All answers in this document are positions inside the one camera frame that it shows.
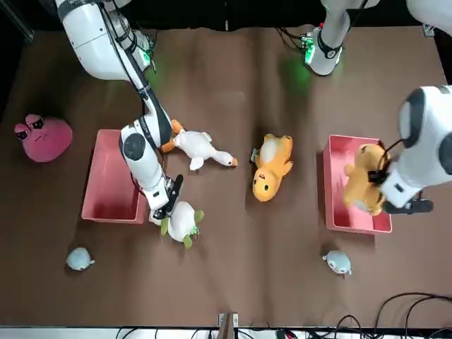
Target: brown cloth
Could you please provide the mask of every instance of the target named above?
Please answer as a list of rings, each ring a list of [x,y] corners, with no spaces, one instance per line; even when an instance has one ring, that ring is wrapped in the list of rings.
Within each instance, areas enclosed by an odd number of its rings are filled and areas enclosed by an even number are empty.
[[[167,173],[185,176],[182,199],[206,213],[186,251],[148,223],[80,219],[97,130],[129,124],[141,104],[127,82],[87,74],[64,34],[37,33],[0,133],[1,324],[215,326],[219,313],[233,311],[248,326],[332,326],[349,313],[371,326],[396,293],[452,294],[450,185],[426,190],[434,212],[394,216],[391,234],[324,226],[319,154],[328,135],[391,144],[406,96],[445,83],[434,41],[419,27],[353,28],[345,45],[334,73],[316,77],[272,29],[159,34],[153,87],[163,107],[239,160],[235,169],[208,160],[192,173],[182,151],[168,155]],[[37,164],[21,150],[13,126],[29,113],[72,126],[73,143],[56,161]],[[293,137],[294,167],[276,197],[259,203],[249,157],[265,133]],[[68,272],[77,245],[96,263]],[[331,248],[348,254],[352,276],[321,260]],[[411,301],[392,302],[381,325],[402,326]],[[409,325],[440,328],[450,314],[449,305],[427,302]]]

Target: plush toy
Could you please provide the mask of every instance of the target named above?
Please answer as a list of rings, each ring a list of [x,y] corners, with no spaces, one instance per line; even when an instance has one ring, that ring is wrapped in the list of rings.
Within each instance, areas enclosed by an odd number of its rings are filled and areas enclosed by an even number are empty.
[[[352,264],[347,254],[341,251],[329,251],[328,254],[322,257],[328,264],[328,267],[337,274],[352,275]]]
[[[94,263],[88,250],[83,247],[74,249],[66,259],[66,264],[73,270],[85,270]]]
[[[162,146],[163,152],[169,152],[174,147],[183,150],[189,158],[190,170],[199,170],[204,165],[204,160],[212,157],[224,166],[238,165],[237,159],[229,153],[216,150],[210,143],[212,138],[206,132],[185,131],[177,120],[171,121],[173,132],[176,136]]]
[[[292,152],[292,138],[277,138],[267,134],[254,162],[258,167],[254,174],[253,193],[259,201],[269,201],[280,188],[281,180],[292,169],[288,161]]]
[[[202,210],[194,210],[189,203],[179,201],[170,218],[156,220],[151,217],[151,221],[161,227],[162,235],[168,232],[171,238],[177,242],[183,242],[185,248],[189,249],[193,245],[191,236],[199,233],[197,224],[203,218],[204,212]]]
[[[46,118],[29,114],[26,124],[16,124],[14,132],[22,141],[28,157],[36,162],[49,162],[59,157],[71,144],[72,130],[57,118]]]
[[[371,215],[378,215],[381,212],[381,205],[385,199],[379,188],[369,182],[368,172],[381,170],[385,163],[382,160],[383,156],[384,149],[381,146],[361,145],[355,156],[355,166],[346,164],[345,175],[348,182],[344,187],[343,200],[347,207],[355,205]]]

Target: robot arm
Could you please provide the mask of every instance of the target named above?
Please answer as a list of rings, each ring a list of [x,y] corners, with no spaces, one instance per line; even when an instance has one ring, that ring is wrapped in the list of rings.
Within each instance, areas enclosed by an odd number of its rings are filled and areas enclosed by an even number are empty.
[[[322,28],[311,34],[312,50],[308,50],[306,64],[313,72],[327,76],[339,62],[345,36],[350,29],[348,9],[363,9],[377,5],[380,0],[321,0],[326,10]],[[406,0],[411,15],[452,36],[452,0]]]
[[[424,187],[452,181],[451,110],[452,86],[418,88],[404,102],[399,134],[405,149],[380,186],[391,210],[407,209]]]
[[[120,6],[130,0],[117,0]],[[151,41],[117,11],[113,1],[56,0],[58,14],[78,60],[95,78],[130,81],[148,111],[121,130],[119,148],[152,213],[172,212],[182,186],[166,177],[155,149],[172,135],[170,119],[158,102],[143,70],[151,65]]]

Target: orange plush toy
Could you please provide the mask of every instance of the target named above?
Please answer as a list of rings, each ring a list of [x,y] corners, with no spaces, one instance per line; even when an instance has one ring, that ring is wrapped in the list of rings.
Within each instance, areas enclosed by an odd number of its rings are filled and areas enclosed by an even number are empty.
[[[347,207],[356,205],[371,215],[380,214],[385,199],[378,186],[369,182],[368,172],[381,170],[384,155],[384,149],[379,145],[361,145],[355,156],[355,166],[346,164],[348,183],[344,187],[343,200]]]
[[[278,192],[281,180],[292,169],[292,161],[288,161],[291,152],[290,136],[277,138],[267,134],[263,138],[259,154],[254,158],[258,169],[254,174],[253,193],[259,201],[269,201]]]

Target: pink tray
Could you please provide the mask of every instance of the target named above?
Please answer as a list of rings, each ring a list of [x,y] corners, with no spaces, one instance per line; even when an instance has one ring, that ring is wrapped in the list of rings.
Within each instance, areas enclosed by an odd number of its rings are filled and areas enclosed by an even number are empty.
[[[329,136],[323,149],[323,181],[325,186],[325,224],[330,230],[356,233],[390,233],[391,217],[381,212],[376,217],[357,207],[347,208],[343,203],[347,183],[345,164],[355,163],[355,153],[364,143],[379,143],[378,139],[354,136]]]
[[[97,132],[83,219],[127,224],[144,222],[146,201],[133,185],[129,168],[119,152],[120,133],[115,129]]]

